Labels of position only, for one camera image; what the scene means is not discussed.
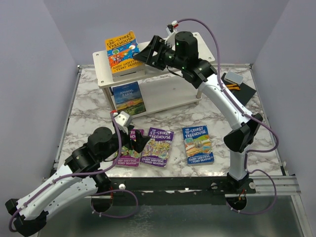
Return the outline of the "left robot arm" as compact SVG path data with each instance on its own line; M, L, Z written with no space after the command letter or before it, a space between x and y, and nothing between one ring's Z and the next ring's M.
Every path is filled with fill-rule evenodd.
M132 125L127 131L107 127L97 128L81 147L74 150L64 164L44 183L23 198L11 198L5 203L11 215L9 230L29 237L40 231L47 220L72 202L86 196L111 193L112 184L100 163L123 147L138 153L143 151L149 136Z

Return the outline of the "yellow 130-Storey Treehouse book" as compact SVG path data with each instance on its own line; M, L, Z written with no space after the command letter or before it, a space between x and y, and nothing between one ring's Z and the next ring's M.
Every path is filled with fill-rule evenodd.
M134 59L140 49L133 31L106 39L105 49L113 77L122 77L145 69L143 63Z

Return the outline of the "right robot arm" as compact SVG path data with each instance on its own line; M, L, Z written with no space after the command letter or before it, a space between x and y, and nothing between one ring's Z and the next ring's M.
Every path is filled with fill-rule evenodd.
M198 39L193 33L181 31L172 33L171 37L174 38L173 44L159 36L153 36L148 45L133 58L158 70L166 67L180 70L183 78L207 96L223 114L232 129L224 137L224 143L230 150L227 188L232 193L238 193L249 177L245 154L253 143L263 118L259 113L253 114L244 108L224 85L219 71L209 61L200 58Z

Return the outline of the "blue treehouse book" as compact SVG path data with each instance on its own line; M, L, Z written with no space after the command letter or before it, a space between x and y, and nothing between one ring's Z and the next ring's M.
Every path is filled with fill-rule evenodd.
M212 144L206 125L182 128L187 165L214 163Z

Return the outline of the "Animal Farm book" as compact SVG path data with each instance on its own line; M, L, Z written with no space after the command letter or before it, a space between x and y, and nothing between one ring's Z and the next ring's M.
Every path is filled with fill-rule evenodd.
M113 87L117 111L135 116L146 111L146 106L137 81Z

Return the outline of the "purple 52-Storey Treehouse book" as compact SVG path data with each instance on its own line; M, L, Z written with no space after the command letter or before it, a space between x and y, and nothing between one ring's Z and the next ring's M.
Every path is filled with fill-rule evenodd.
M174 132L150 127L150 140L146 144L140 162L155 167L165 167L170 155Z

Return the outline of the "Little Women book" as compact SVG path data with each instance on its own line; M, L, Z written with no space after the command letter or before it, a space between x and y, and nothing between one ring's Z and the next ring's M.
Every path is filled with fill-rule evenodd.
M130 68L120 72L112 74L112 79L114 82L122 81L125 79L138 78L145 75L145 65L141 65L135 68Z

